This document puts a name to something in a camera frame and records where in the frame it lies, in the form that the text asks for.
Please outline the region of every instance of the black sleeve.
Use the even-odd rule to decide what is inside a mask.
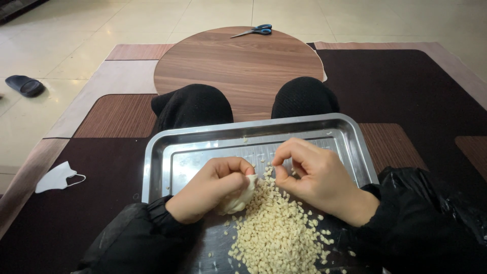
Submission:
[[[177,222],[165,207],[171,197],[125,207],[98,235],[74,274],[174,273],[196,243],[202,220]]]
[[[392,185],[362,189],[380,205],[369,223],[352,233],[358,258],[393,274],[487,272],[487,249],[416,193]]]

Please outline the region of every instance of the stainless steel tray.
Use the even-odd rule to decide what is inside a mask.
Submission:
[[[358,124],[346,115],[333,113],[160,132],[146,148],[142,202],[149,203],[166,195],[175,195],[214,157],[243,157],[255,163],[256,173],[261,175],[277,147],[291,137],[302,138],[318,147],[337,152],[357,186],[378,183]],[[290,172],[289,160],[284,162],[284,166]],[[306,203],[303,208],[306,211],[311,209],[315,215],[325,215]],[[236,216],[240,215],[244,216],[244,211],[236,213]],[[248,273],[244,264],[238,268],[239,262],[227,255],[234,242],[232,236],[237,234],[232,225],[222,225],[227,219],[230,216],[214,213],[206,216],[202,237],[184,263],[182,273]],[[336,243],[333,247],[327,247],[332,250],[328,256],[330,263],[323,266],[316,262],[318,269],[324,271],[331,268],[333,273],[338,273],[341,269],[356,265],[354,258],[347,254],[348,246],[344,241],[346,233],[341,227],[334,226],[333,220],[329,221],[325,215],[318,229],[331,230],[332,235],[328,238],[335,239]]]
[[[277,147],[291,137],[335,151],[357,186],[378,183],[358,124],[332,113],[160,132],[147,144],[142,202],[175,195],[214,157],[243,157],[262,174]],[[291,170],[289,160],[284,166]]]

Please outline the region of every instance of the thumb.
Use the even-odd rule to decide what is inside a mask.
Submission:
[[[276,166],[276,186],[290,192],[292,194],[296,194],[296,190],[298,190],[298,180],[296,178],[289,176],[287,170],[282,165]]]
[[[217,180],[215,192],[219,197],[225,197],[233,191],[247,188],[249,183],[247,176],[234,172]]]

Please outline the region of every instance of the hand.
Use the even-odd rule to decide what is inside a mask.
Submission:
[[[289,176],[282,166],[292,157],[293,168],[301,179]],[[338,155],[305,140],[291,138],[276,150],[276,185],[310,205],[353,226],[362,226],[375,215],[379,200],[357,188]]]
[[[255,174],[252,165],[241,157],[213,158],[166,203],[178,222],[195,223],[234,191],[248,187],[246,175]]]

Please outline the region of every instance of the rug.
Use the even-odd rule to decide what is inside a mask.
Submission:
[[[429,169],[486,206],[487,112],[478,102],[487,89],[470,70],[451,66],[453,55],[433,60],[442,48],[432,43],[414,43],[435,52],[428,54],[349,50],[349,43],[310,46],[342,113],[359,122],[377,172],[388,165]],[[70,273],[118,212],[140,202],[145,146],[156,134],[150,71],[169,48],[117,46],[29,155],[0,199],[2,273]],[[87,176],[82,187],[31,195],[46,171],[67,160]]]

